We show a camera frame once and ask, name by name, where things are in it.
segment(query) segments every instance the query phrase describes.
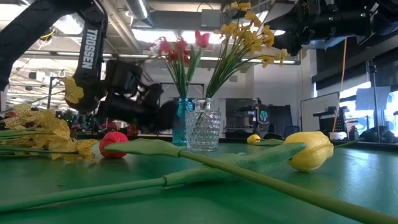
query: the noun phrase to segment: pipe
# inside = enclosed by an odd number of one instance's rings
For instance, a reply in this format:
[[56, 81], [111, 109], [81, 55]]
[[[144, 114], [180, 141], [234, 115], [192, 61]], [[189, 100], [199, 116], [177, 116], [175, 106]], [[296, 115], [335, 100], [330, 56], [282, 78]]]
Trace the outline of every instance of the pipe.
[[124, 21], [120, 18], [118, 12], [115, 8], [106, 0], [99, 0], [104, 6], [105, 10], [108, 12], [109, 22], [116, 29], [116, 32], [121, 36], [125, 43], [133, 52], [142, 52], [137, 39], [132, 34], [131, 29], [127, 28]]

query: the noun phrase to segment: black cable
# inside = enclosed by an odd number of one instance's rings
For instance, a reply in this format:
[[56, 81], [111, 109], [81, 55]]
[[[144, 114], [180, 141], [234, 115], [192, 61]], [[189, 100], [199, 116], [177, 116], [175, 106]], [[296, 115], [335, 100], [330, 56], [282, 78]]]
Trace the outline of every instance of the black cable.
[[199, 4], [198, 8], [197, 8], [197, 12], [199, 11], [199, 7], [200, 7], [203, 3], [205, 3], [205, 4], [208, 5], [208, 6], [210, 6], [211, 9], [213, 9], [213, 6], [211, 6], [211, 5], [208, 4], [207, 2], [201, 2], [201, 3]]

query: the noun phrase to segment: textured glass vase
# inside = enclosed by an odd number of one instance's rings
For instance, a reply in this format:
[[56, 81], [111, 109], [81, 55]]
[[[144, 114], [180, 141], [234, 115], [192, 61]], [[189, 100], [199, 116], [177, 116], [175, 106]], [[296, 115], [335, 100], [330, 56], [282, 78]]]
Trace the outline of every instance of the textured glass vase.
[[187, 139], [185, 138], [185, 113], [193, 110], [193, 103], [188, 101], [188, 98], [180, 98], [177, 102], [177, 119], [173, 124], [173, 144], [176, 146], [186, 146]]
[[212, 111], [211, 99], [196, 100], [195, 110], [185, 113], [187, 148], [215, 151], [220, 137], [221, 112]]

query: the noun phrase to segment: ceiling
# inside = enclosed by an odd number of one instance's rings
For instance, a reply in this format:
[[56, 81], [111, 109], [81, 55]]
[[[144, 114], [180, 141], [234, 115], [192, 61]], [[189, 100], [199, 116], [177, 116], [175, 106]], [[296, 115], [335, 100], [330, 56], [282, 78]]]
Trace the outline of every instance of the ceiling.
[[[0, 30], [5, 28], [13, 18], [27, 7], [27, 2], [32, 1], [34, 0], [0, 0]], [[263, 1], [252, 0], [251, 3], [254, 6]], [[207, 32], [217, 29], [217, 27], [211, 26], [201, 27], [202, 9], [213, 8], [213, 10], [218, 12], [223, 10], [224, 13], [221, 14], [220, 23], [230, 21], [229, 17], [232, 15], [231, 11], [229, 11], [231, 0], [208, 0], [207, 3], [201, 3], [199, 0], [147, 0], [150, 7], [150, 17], [155, 24], [153, 29], [149, 29], [141, 21], [130, 17], [126, 0], [99, 0], [99, 2], [104, 6], [109, 18], [104, 53], [118, 55], [151, 54], [151, 52], [143, 51], [147, 46], [147, 42], [163, 35], [170, 39], [182, 35], [185, 39], [190, 40], [193, 39], [193, 31], [196, 29]], [[291, 8], [291, 4], [283, 6], [272, 3], [268, 1], [265, 4], [260, 4], [255, 9], [255, 12], [259, 16], [262, 15], [262, 19], [265, 21], [269, 20], [270, 17], [286, 13]], [[79, 52], [81, 42], [79, 27], [80, 29], [82, 28], [81, 19], [76, 16], [69, 16], [66, 19], [64, 18], [64, 20], [59, 20], [54, 24], [55, 33], [52, 40], [50, 42], [38, 40], [29, 50]], [[216, 57], [220, 51], [220, 40], [215, 34], [212, 34], [211, 42], [212, 44], [205, 50], [204, 56]], [[279, 49], [269, 49], [267, 53], [273, 54], [278, 51]], [[297, 60], [297, 58], [290, 57], [287, 60]], [[202, 61], [200, 66], [210, 69], [214, 67], [214, 64], [211, 61]], [[73, 75], [76, 66], [76, 58], [70, 57], [53, 57], [51, 55], [48, 57], [43, 55], [25, 55], [21, 57], [15, 62], [12, 69], [7, 102], [15, 104], [45, 96], [49, 92], [50, 77]], [[160, 60], [148, 60], [145, 67], [148, 68], [150, 82], [158, 81], [159, 71], [167, 74], [167, 71], [164, 70], [164, 64]], [[150, 71], [154, 71], [152, 68], [158, 68], [156, 70], [158, 71], [157, 74], [153, 75], [153, 77], [150, 74]], [[37, 74], [36, 79], [29, 78], [29, 73], [31, 72]], [[58, 83], [52, 91], [61, 90], [63, 90], [63, 84]], [[67, 108], [63, 102], [62, 95], [55, 95], [52, 99], [52, 108]], [[46, 107], [47, 100], [42, 100], [37, 104], [39, 107]]]

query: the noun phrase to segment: blue glass vase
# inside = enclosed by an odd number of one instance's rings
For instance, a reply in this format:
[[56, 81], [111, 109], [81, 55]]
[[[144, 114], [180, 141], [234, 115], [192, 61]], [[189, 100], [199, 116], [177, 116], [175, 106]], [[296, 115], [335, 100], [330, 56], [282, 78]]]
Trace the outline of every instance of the blue glass vase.
[[193, 110], [193, 103], [186, 97], [180, 97], [177, 110], [177, 119], [173, 125], [173, 144], [176, 146], [186, 146], [185, 137], [185, 112]]

